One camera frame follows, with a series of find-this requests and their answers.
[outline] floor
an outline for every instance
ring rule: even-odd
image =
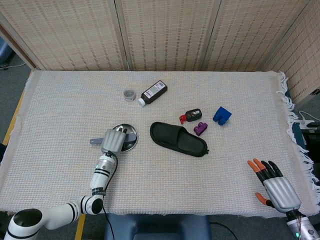
[[[14,55],[10,65],[20,65],[22,60]],[[21,93],[30,74],[30,69],[24,65],[21,67],[9,68],[8,70],[0,69],[0,142],[3,141],[8,126],[19,102]],[[299,110],[308,112],[317,118],[320,118],[320,94],[302,106]],[[5,232],[12,216],[6,212],[0,212],[0,231]],[[320,215],[310,217],[313,224],[320,222]],[[287,228],[284,218],[262,218],[262,217],[242,217],[237,215],[214,215],[211,216],[211,222],[218,222],[229,227],[238,240],[294,240]],[[105,216],[87,215],[83,229],[82,239],[84,240],[101,240],[104,237]],[[63,226],[55,230],[42,228],[39,231],[39,240],[71,240],[74,239],[77,229],[77,223]],[[212,239],[214,240],[233,240],[232,234],[220,225],[211,225]]]

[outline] white bottle cap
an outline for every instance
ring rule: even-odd
[[[138,102],[141,104],[142,107],[146,105],[146,102],[141,97],[138,99]]]

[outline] robot finger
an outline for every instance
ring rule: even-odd
[[[255,172],[256,176],[258,177],[258,179],[260,180],[262,185],[264,185],[264,180],[266,180],[266,178],[262,174],[261,170],[252,161],[248,160],[247,163],[252,168],[252,170]]]
[[[271,165],[271,167],[273,168],[276,176],[277,176],[277,177],[283,177],[283,174],[282,174],[282,172],[280,171],[280,169],[278,168],[278,166],[277,166],[274,162],[272,162],[272,161],[268,161],[268,162],[269,162],[269,164]]]
[[[271,178],[277,177],[275,171],[272,169],[272,167],[269,165],[269,163],[267,163],[265,161],[261,161],[261,163],[265,166],[265,168],[269,172]]]
[[[262,203],[263,205],[269,206],[274,208],[275,206],[271,202],[271,200],[264,198],[259,192],[255,193],[256,198]]]
[[[253,161],[258,166],[258,168],[260,169],[261,173],[264,175],[265,179],[270,179],[271,175],[267,171],[266,167],[259,161],[259,159],[254,158]]]

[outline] metal bowl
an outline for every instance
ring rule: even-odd
[[[135,145],[137,144],[137,142],[138,142],[138,132],[137,132],[137,130],[135,129],[134,126],[131,126],[130,124],[126,124],[126,123],[119,124],[119,125],[115,126],[113,129],[114,130],[119,130],[120,128],[127,129],[127,132],[126,132],[127,134],[135,134],[135,136],[136,136],[135,141],[125,142],[123,144],[121,152],[126,152],[126,151],[129,151],[129,150],[133,149],[135,147]]]

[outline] small black bottle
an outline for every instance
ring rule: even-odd
[[[165,85],[162,81],[157,81],[154,85],[149,87],[148,90],[141,94],[141,98],[139,98],[138,101],[141,104],[141,106],[150,104],[167,90],[167,85]]]

